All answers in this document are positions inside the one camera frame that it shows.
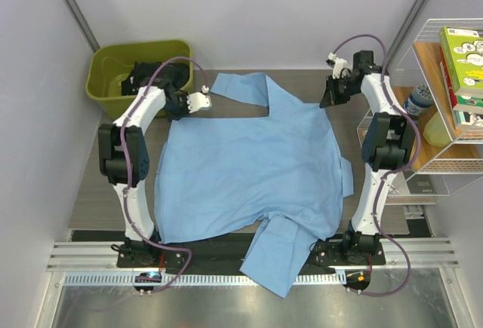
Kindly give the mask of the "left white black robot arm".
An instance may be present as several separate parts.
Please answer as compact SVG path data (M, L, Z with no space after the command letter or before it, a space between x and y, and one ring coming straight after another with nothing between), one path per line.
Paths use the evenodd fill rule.
M133 102L114 122L98 129L100 172L118 195L125 219L124 242L111 246L118 254L119 268L151 267L162 257L146 197L150 161L145 133L160 110L187 111L187 93L177 92L189 74L189 66L183 63L135 64L122 82L122 91L135 95Z

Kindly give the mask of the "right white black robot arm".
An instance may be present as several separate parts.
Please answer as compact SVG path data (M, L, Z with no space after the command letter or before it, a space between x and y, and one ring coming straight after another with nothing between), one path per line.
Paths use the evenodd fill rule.
M351 69L346 60L334 53L328 55L326 62L332 74L326 79L320 106L339 106L360 93L368 101L372 113L361 145L365 181L358 207L342 241L328 248L337 260L347 265L362 265L382 255L380 217L393 180L410 163L417 127L398 104L389 75L375 64L373 52L355 53Z

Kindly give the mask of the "light blue long sleeve shirt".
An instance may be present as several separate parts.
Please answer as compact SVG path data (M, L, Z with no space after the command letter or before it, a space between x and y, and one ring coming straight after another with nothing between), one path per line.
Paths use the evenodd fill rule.
M187 243L257 223L240 270L286 297L311 246L336 233L352 166L326 112L268 75L219 74L212 91L269 113L172 123L155 178L159 234Z

